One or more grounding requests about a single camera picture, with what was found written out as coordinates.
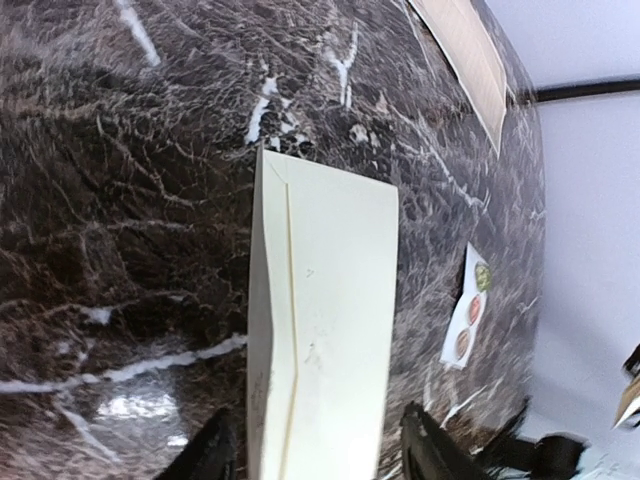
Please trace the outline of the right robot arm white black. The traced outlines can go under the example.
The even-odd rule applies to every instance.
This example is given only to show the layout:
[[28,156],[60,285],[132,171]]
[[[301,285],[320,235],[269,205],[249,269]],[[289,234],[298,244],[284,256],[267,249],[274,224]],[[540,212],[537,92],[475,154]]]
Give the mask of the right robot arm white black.
[[589,444],[575,436],[554,433],[539,439],[520,434],[529,407],[526,397],[521,409],[473,460],[494,479],[573,479],[581,472],[580,460]]

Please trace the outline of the cream paper envelope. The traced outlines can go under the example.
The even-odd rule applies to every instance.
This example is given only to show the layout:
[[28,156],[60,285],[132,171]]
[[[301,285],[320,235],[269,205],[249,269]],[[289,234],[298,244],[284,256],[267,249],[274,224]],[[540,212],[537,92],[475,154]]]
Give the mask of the cream paper envelope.
[[258,151],[248,298],[250,478],[376,475],[398,228],[394,186]]

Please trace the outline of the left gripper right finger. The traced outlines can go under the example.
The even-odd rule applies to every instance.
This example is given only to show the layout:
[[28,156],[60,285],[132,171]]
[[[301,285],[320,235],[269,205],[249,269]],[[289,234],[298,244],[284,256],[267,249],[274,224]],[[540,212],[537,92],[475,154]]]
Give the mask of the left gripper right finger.
[[405,479],[491,479],[421,405],[407,404],[400,426]]

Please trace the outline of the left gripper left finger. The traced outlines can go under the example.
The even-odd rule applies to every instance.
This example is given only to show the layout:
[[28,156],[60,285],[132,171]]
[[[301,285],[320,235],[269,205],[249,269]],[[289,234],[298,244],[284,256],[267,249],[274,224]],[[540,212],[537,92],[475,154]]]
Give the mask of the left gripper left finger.
[[159,474],[159,480],[235,479],[237,444],[231,412],[220,408]]

